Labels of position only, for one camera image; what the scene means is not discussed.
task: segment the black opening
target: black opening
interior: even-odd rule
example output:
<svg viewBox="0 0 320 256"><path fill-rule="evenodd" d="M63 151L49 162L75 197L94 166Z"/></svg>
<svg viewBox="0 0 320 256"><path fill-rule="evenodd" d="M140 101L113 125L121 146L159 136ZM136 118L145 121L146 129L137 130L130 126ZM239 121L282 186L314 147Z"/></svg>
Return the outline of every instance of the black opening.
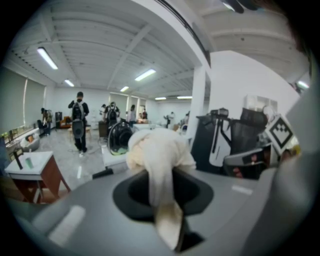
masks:
<svg viewBox="0 0 320 256"><path fill-rule="evenodd" d="M212 188L179 170L172 172L174 198L184 216L202 213L214 197ZM142 171L118 184L113 200L119 210L136 221L153 222L154 213L149 204L149 174Z"/></svg>

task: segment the white wall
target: white wall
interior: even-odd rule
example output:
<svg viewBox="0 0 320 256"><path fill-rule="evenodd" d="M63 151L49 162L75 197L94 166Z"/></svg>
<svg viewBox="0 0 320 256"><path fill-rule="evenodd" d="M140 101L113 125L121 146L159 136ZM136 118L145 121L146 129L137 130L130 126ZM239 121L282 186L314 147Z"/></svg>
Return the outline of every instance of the white wall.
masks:
<svg viewBox="0 0 320 256"><path fill-rule="evenodd" d="M86 89L86 88L58 88L54 89L54 105L52 112L62 112L62 118L70 116L71 110L68 105L71 101L77 98L77 93L83 92L83 101L87 103L89 107L89 115L86 117L89 124L91 124L92 118L95 115L97 120L101 120L102 116L99 115L99 110L102 104L108 104L109 92L99 89Z"/></svg>
<svg viewBox="0 0 320 256"><path fill-rule="evenodd" d="M150 120L152 123L161 121L159 119L159 107L155 100L147 99L145 103L145 110L148 114L148 120Z"/></svg>
<svg viewBox="0 0 320 256"><path fill-rule="evenodd" d="M277 101L283 116L299 94L277 73L256 60L234 51L212 52L210 109L226 108L229 117L239 119L246 95Z"/></svg>
<svg viewBox="0 0 320 256"><path fill-rule="evenodd" d="M51 111L55 107L55 87L54 86L45 87L45 99L43 102L43 107L46 110L51 110Z"/></svg>
<svg viewBox="0 0 320 256"><path fill-rule="evenodd" d="M158 116L162 123L165 122L164 116L169 115L171 112L175 113L174 122L177 124L181 119L184 119L186 114L190 111L191 100L189 101L176 101L176 102L159 102L158 103ZM209 102L203 104L203 115L208 113Z"/></svg>

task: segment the person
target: person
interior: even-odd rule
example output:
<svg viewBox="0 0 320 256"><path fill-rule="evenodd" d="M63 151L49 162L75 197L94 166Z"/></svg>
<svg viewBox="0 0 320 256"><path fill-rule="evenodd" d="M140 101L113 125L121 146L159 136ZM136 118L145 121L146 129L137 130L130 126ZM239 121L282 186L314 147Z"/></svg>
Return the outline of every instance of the person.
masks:
<svg viewBox="0 0 320 256"><path fill-rule="evenodd" d="M103 115L104 115L104 113L105 113L105 111L106 111L106 104L103 104L102 106L101 106L101 109L99 110L99 113L100 113L100 115L102 116L102 119L104 119L104 117L103 117Z"/></svg>
<svg viewBox="0 0 320 256"><path fill-rule="evenodd" d="M128 116L127 116L127 121L128 121L131 128L136 123L136 109L135 108L136 108L136 106L132 105L130 108L130 112L128 113Z"/></svg>
<svg viewBox="0 0 320 256"><path fill-rule="evenodd" d="M109 106L105 108L103 121L106 122L106 135L109 136L109 131L111 127L118 122L120 116L120 110L116 106L116 103L113 101Z"/></svg>
<svg viewBox="0 0 320 256"><path fill-rule="evenodd" d="M190 114L190 111L185 114L185 117L184 117L184 124L187 125L189 123L189 114Z"/></svg>
<svg viewBox="0 0 320 256"><path fill-rule="evenodd" d="M80 103L83 101L83 98L84 98L84 93L82 91L79 91L76 95L76 102ZM73 109L75 105L75 101L71 101L71 103L68 105L68 108L69 109ZM86 128L86 123L87 123L87 120L86 120L86 116L89 114L89 108L88 108L88 105L87 103L83 102L82 103L82 107L83 107L83 111L84 111L84 118L82 120L83 122L83 127ZM87 148L86 148L86 131L83 132L83 135L81 138L74 138L74 141L75 141L75 146L76 148L81 151L83 153L85 153L87 151Z"/></svg>
<svg viewBox="0 0 320 256"><path fill-rule="evenodd" d="M44 129L44 135L50 136L51 123L52 123L52 113L50 110L46 110L43 107L43 108L41 108L41 114L42 114L42 123L43 123L43 125L46 125L46 128Z"/></svg>
<svg viewBox="0 0 320 256"><path fill-rule="evenodd" d="M107 123L109 122L109 120L108 120L108 119L110 119L109 114L110 114L111 111L113 111L113 110L114 110L115 113L116 113L116 118L120 116L120 109L117 107L116 103L113 101L113 102L111 102L110 105L107 106L107 107L105 108L105 110L104 110L103 120L104 120L105 122L107 122Z"/></svg>
<svg viewBox="0 0 320 256"><path fill-rule="evenodd" d="M143 113L142 113L142 119L148 119L148 114L146 112L146 109L143 110Z"/></svg>
<svg viewBox="0 0 320 256"><path fill-rule="evenodd" d="M174 112L171 112L170 115L168 115L168 118L170 120L170 126L168 127L170 130L173 130L174 129L174 125L175 125L175 118L176 118L176 115Z"/></svg>

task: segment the chair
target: chair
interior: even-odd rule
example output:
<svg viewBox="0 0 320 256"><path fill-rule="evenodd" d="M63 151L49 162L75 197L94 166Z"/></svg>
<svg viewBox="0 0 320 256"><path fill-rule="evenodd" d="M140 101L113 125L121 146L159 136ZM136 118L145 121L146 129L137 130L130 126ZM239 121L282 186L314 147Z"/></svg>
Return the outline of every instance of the chair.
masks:
<svg viewBox="0 0 320 256"><path fill-rule="evenodd" d="M32 142L28 142L28 137L30 136L33 136L33 141ZM23 152L33 152L35 150L37 150L40 146L40 137L37 133L34 133L32 135L28 135L26 136L25 138L23 138L21 141L20 141L20 146L21 146L21 149Z"/></svg>
<svg viewBox="0 0 320 256"><path fill-rule="evenodd" d="M60 121L60 129L68 129L71 128L71 118L70 116L65 116L63 120Z"/></svg>
<svg viewBox="0 0 320 256"><path fill-rule="evenodd" d="M242 176L247 179L259 179L260 174L266 169L265 149L258 147L258 135L267 125L267 117L263 112L242 109L240 120L231 120L230 155L224 158L223 167L227 175L234 176L233 169L238 167ZM257 160L252 163L252 156Z"/></svg>

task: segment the desk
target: desk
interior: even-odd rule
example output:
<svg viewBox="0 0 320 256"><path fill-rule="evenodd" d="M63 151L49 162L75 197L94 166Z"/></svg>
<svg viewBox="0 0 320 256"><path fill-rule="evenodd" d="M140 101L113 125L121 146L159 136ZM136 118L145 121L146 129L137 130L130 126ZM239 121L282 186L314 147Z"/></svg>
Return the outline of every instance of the desk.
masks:
<svg viewBox="0 0 320 256"><path fill-rule="evenodd" d="M107 137L107 123L104 121L99 121L98 129L99 129L99 138Z"/></svg>
<svg viewBox="0 0 320 256"><path fill-rule="evenodd" d="M32 169L27 166L26 158L31 158ZM12 161L4 170L10 175L14 184L28 202L33 203L37 189L40 189L42 195L43 188L49 189L53 196L59 199L58 193L61 182L70 192L52 151L24 153L19 156L19 160L22 165L21 170L16 160Z"/></svg>

